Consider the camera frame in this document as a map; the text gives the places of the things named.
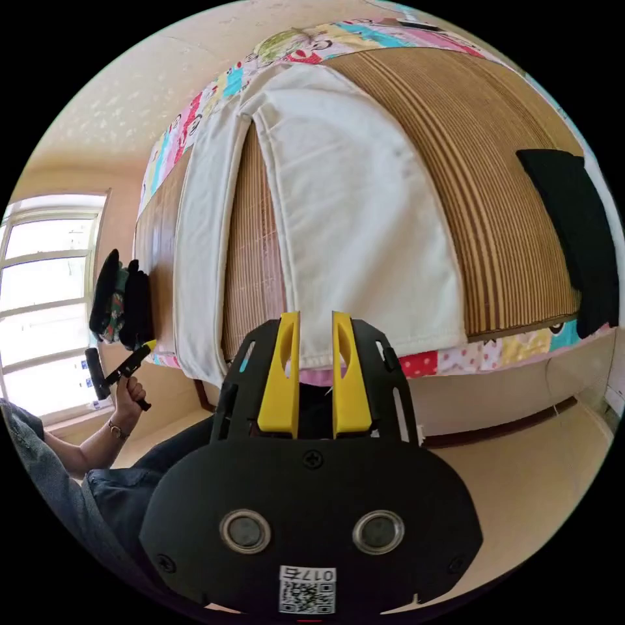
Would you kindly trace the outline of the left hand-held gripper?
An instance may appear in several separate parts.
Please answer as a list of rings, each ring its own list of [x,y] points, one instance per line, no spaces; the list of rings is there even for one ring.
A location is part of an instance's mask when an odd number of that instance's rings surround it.
[[[132,352],[123,362],[108,374],[103,381],[103,399],[111,394],[111,386],[117,384],[121,377],[131,378],[136,370],[141,367],[146,359],[156,347],[157,340],[146,341],[140,348]]]

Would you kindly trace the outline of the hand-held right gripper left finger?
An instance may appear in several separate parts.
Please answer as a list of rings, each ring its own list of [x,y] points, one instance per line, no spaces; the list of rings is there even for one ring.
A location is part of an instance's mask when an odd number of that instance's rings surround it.
[[[298,436],[299,312],[281,315],[257,425],[263,434]]]

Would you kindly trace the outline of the person's left hand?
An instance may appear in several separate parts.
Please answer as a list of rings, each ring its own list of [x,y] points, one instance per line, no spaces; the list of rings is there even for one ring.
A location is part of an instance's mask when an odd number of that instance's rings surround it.
[[[119,426],[124,432],[134,429],[143,411],[139,402],[145,398],[146,392],[136,377],[122,376],[117,383],[115,393],[113,424]]]

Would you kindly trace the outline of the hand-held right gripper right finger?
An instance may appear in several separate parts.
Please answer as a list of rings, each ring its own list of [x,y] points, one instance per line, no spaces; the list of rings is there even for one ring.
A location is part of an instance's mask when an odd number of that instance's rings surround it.
[[[333,437],[369,434],[372,416],[355,341],[352,319],[332,313]]]

